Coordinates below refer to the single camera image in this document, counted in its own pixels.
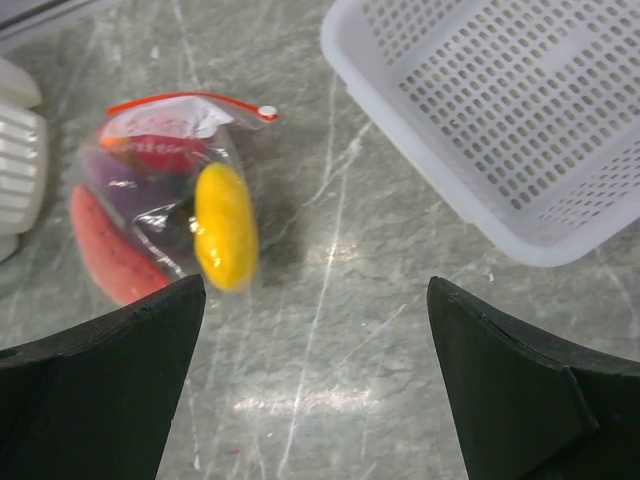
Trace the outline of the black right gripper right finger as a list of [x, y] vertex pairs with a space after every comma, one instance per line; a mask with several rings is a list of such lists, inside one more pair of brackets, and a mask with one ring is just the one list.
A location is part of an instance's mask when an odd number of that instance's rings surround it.
[[434, 277], [429, 323], [471, 479], [636, 479], [639, 364]]

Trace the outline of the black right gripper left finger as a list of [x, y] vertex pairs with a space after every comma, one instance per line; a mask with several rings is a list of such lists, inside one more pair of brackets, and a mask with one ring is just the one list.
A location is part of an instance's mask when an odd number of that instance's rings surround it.
[[192, 275], [2, 350], [2, 478], [155, 478], [205, 303]]

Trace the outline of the fake watermelon slice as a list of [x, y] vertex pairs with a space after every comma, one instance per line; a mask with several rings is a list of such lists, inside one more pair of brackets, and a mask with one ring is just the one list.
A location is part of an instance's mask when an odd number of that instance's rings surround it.
[[134, 303], [171, 283], [154, 261], [125, 239], [84, 185], [73, 189], [70, 216], [91, 279], [116, 304]]

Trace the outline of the purple fake eggplant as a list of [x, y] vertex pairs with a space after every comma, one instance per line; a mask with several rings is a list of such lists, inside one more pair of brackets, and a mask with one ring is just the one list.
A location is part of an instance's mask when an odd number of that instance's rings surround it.
[[191, 245], [188, 220], [194, 197], [189, 180], [167, 174], [147, 178], [102, 151], [91, 154], [85, 168], [135, 243], [168, 251]]

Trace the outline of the yellow fake lemon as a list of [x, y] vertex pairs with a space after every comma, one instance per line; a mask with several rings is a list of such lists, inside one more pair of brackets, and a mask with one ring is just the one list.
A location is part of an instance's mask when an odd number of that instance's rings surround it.
[[212, 163], [197, 179], [194, 200], [194, 252], [204, 274], [222, 291], [245, 291], [257, 271], [259, 238], [244, 178]]

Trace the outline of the clear zip top bag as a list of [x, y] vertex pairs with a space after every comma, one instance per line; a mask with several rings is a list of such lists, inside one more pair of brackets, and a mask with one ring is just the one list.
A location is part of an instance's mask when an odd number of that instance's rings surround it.
[[208, 92], [111, 107], [78, 152], [70, 217], [94, 284], [119, 305], [201, 273], [218, 290], [253, 282], [259, 234], [233, 135], [278, 110]]

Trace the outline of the red fake pomegranate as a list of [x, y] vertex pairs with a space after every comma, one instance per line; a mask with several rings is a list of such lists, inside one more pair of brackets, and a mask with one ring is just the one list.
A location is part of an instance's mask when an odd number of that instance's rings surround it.
[[201, 139], [176, 137], [164, 128], [159, 133], [125, 132], [109, 121], [98, 134], [98, 144], [119, 162], [143, 175], [187, 175], [198, 168], [205, 152]]

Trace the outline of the white oval dish rack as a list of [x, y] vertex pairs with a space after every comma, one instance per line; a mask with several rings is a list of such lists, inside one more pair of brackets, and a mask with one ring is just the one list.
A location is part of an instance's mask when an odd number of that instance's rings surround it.
[[1, 259], [17, 249], [43, 205], [49, 170], [40, 89], [25, 70], [1, 60]]

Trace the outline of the white rectangular perforated basket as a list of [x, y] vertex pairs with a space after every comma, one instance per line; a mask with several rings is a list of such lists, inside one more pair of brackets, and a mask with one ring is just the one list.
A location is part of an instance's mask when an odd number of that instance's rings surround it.
[[635, 1], [337, 1], [322, 52], [503, 254], [571, 263], [639, 217]]

